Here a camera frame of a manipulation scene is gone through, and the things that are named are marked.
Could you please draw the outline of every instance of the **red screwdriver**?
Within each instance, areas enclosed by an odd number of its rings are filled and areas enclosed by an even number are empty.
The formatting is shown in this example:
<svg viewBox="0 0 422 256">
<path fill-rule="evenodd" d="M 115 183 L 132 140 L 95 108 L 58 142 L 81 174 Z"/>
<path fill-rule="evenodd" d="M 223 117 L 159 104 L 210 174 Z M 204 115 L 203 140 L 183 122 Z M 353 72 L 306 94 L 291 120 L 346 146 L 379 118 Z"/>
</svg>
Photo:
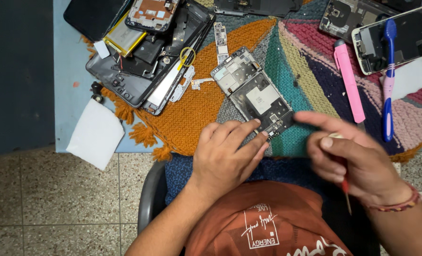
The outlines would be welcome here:
<svg viewBox="0 0 422 256">
<path fill-rule="evenodd" d="M 332 133 L 328 135 L 328 137 L 344 138 L 339 133 Z M 332 159 L 340 163 L 342 166 L 347 167 L 347 160 L 345 158 L 333 155 Z M 350 215 L 352 215 L 352 208 L 350 207 L 350 200 L 349 200 L 349 183 L 347 182 L 348 176 L 349 176 L 349 171 L 347 170 L 344 176 L 344 180 L 341 183 L 341 187 L 342 187 L 342 191 L 344 191 L 344 194 L 345 194 L 345 200 L 347 201 L 347 209 L 349 210 Z"/>
</svg>

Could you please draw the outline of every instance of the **blue toothbrush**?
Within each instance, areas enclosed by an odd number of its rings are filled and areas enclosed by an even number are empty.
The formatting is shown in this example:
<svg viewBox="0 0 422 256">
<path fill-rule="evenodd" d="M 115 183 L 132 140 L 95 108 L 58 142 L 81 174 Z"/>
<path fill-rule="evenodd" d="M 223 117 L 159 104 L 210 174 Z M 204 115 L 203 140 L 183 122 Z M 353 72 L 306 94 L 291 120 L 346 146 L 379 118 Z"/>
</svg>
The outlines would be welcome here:
<svg viewBox="0 0 422 256">
<path fill-rule="evenodd" d="M 391 112 L 391 93 L 394 86 L 394 38 L 396 37 L 396 23 L 392 19 L 385 22 L 385 39 L 388 41 L 388 70 L 383 83 L 385 104 L 383 107 L 383 138 L 389 142 L 393 138 L 393 113 Z"/>
</svg>

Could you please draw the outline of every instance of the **knitted mat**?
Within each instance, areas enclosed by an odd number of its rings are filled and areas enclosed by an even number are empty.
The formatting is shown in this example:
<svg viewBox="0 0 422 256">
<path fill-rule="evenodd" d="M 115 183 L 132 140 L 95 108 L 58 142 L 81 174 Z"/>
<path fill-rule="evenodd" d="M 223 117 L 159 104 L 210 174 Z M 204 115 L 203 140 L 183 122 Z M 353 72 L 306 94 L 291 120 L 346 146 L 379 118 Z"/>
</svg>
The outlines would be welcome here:
<svg viewBox="0 0 422 256">
<path fill-rule="evenodd" d="M 198 2 L 212 6 L 212 0 Z M 314 110 L 352 122 L 349 101 L 343 93 L 344 82 L 333 61 L 336 38 L 317 29 L 327 3 L 328 0 L 306 0 L 298 12 L 290 13 L 285 20 L 255 15 L 218 15 L 216 20 L 226 27 L 229 52 L 242 46 L 251 49 L 295 111 Z M 212 31 L 203 45 L 193 63 L 194 79 L 209 78 L 217 66 Z M 383 142 L 381 74 L 363 75 L 353 49 L 347 47 L 366 115 L 367 133 L 383 145 L 393 161 L 407 161 L 422 147 L 422 89 L 392 102 L 394 139 Z M 193 155 L 200 131 L 208 123 L 243 120 L 215 82 L 202 84 L 199 91 L 188 88 L 180 101 L 168 102 L 158 116 L 131 108 L 109 90 L 102 90 L 102 94 L 115 102 L 116 116 L 131 124 L 136 114 L 144 122 L 134 125 L 134 131 L 129 133 L 135 143 L 153 146 L 157 143 L 154 135 L 163 141 L 163 147 L 153 151 L 155 160 L 171 159 L 171 151 Z M 314 127 L 305 124 L 290 127 L 271 141 L 266 155 L 305 156 L 305 141 L 313 131 Z"/>
</svg>

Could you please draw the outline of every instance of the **yellow ring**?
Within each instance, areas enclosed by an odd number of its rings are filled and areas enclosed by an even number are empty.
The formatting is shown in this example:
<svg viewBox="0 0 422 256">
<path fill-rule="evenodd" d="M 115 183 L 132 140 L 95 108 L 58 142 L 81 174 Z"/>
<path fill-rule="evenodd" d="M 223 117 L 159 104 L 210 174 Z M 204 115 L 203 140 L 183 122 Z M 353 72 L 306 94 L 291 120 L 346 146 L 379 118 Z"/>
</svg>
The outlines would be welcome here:
<svg viewBox="0 0 422 256">
<path fill-rule="evenodd" d="M 187 56 L 186 56 L 185 58 L 183 58 L 183 57 L 182 57 L 182 55 L 183 55 L 184 51 L 185 51 L 185 50 L 187 50 L 187 49 L 191 49 L 191 50 L 192 50 L 192 52 L 194 53 L 194 58 L 192 59 L 192 61 L 191 61 L 191 63 L 190 63 L 189 65 L 186 65 L 186 64 L 184 63 L 184 61 L 187 59 Z M 191 48 L 191 47 L 185 47 L 184 49 L 182 49 L 182 50 L 181 50 L 181 53 L 180 53 L 180 61 L 181 61 L 181 64 L 183 64 L 185 67 L 190 67 L 190 66 L 192 66 L 192 63 L 194 63 L 194 61 L 195 61 L 195 57 L 196 57 L 196 56 L 197 56 L 197 55 L 196 55 L 195 50 L 194 50 L 193 48 Z"/>
</svg>

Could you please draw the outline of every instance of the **orange knitted mat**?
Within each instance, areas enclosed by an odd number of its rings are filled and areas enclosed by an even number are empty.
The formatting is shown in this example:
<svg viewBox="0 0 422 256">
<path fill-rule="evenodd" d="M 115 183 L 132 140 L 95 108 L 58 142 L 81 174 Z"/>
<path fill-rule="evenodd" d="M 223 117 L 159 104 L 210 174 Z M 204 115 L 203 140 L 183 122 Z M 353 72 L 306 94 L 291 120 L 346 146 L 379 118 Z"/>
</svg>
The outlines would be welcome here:
<svg viewBox="0 0 422 256">
<path fill-rule="evenodd" d="M 257 20 L 243 25 L 227 35 L 229 52 L 234 52 L 242 46 L 249 49 L 257 46 L 273 26 L 276 19 Z M 209 78 L 210 72 L 217 66 L 216 45 L 210 43 L 197 53 L 194 79 Z M 134 125 L 133 132 L 129 133 L 136 143 L 152 146 L 157 143 L 157 136 L 164 145 L 154 148 L 154 160 L 168 160 L 171 151 L 182 155 L 193 155 L 198 137 L 204 126 L 216 120 L 217 113 L 224 99 L 222 90 L 215 82 L 201 84 L 201 90 L 188 88 L 180 101 L 168 102 L 162 113 L 153 116 L 144 110 L 134 109 L 117 97 L 113 92 L 102 89 L 102 95 L 115 102 L 115 115 L 127 124 L 134 122 L 135 113 L 144 123 Z"/>
</svg>

